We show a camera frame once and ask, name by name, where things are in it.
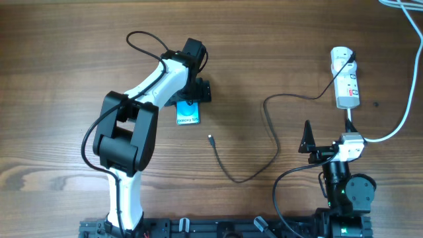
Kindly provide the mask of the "blue Galaxy smartphone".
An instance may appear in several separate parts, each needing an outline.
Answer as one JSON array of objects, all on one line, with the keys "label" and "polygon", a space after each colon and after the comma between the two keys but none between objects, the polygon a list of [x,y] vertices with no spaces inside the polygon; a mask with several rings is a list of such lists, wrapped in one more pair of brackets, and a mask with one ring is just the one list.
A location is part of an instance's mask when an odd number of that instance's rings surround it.
[{"label": "blue Galaxy smartphone", "polygon": [[176,104],[176,123],[179,126],[199,124],[200,111],[197,102],[188,104],[187,102],[177,102]]}]

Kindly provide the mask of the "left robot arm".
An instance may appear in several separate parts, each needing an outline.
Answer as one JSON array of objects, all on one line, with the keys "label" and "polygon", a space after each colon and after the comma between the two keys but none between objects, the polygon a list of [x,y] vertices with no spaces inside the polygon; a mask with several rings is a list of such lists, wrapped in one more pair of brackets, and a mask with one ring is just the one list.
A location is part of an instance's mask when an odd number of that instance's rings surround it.
[{"label": "left robot arm", "polygon": [[206,57],[202,42],[189,38],[181,51],[162,54],[156,70],[141,84],[105,96],[93,152],[109,173],[107,233],[135,237],[141,231],[141,174],[154,152],[159,111],[179,102],[211,101],[209,82],[197,76]]}]

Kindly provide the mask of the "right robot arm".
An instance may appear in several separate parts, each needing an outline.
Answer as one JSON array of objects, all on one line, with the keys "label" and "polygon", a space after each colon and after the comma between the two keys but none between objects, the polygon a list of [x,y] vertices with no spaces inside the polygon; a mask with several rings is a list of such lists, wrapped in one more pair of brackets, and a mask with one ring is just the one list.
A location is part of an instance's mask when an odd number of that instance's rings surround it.
[{"label": "right robot arm", "polygon": [[375,198],[376,182],[362,174],[352,174],[349,163],[361,157],[367,142],[346,121],[346,131],[328,146],[317,146],[310,121],[305,121],[303,137],[298,149],[309,155],[308,163],[322,167],[319,180],[328,202],[313,214],[313,237],[373,237],[371,203]]}]

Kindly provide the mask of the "white power strip socket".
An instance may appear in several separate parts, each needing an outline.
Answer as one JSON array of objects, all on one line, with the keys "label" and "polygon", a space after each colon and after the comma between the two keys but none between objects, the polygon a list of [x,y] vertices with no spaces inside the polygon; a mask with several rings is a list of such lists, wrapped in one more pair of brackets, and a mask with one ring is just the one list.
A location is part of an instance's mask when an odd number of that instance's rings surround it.
[{"label": "white power strip socket", "polygon": [[333,77],[336,107],[339,109],[352,109],[360,105],[360,96],[358,91],[358,80],[355,74],[340,74],[341,70]]}]

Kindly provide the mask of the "white charger plug adapter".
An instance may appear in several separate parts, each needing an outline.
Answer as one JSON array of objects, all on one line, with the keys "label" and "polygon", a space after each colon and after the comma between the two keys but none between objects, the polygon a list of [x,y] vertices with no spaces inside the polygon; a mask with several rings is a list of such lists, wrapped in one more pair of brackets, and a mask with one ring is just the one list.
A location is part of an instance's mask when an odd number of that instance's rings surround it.
[{"label": "white charger plug adapter", "polygon": [[341,68],[346,65],[341,71],[342,74],[355,74],[357,70],[357,63],[353,60],[351,63],[348,63],[353,51],[345,46],[334,47],[330,51],[331,57],[331,71],[333,76],[335,76]]}]

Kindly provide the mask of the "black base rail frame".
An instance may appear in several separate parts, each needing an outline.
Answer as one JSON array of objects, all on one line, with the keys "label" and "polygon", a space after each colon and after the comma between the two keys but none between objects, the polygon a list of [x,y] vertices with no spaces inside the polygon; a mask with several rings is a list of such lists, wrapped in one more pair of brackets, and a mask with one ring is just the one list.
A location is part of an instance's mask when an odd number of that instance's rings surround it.
[{"label": "black base rail frame", "polygon": [[278,219],[144,219],[126,237],[139,238],[224,238],[224,237],[345,237],[371,238],[373,229],[369,217],[316,218],[288,217]]}]

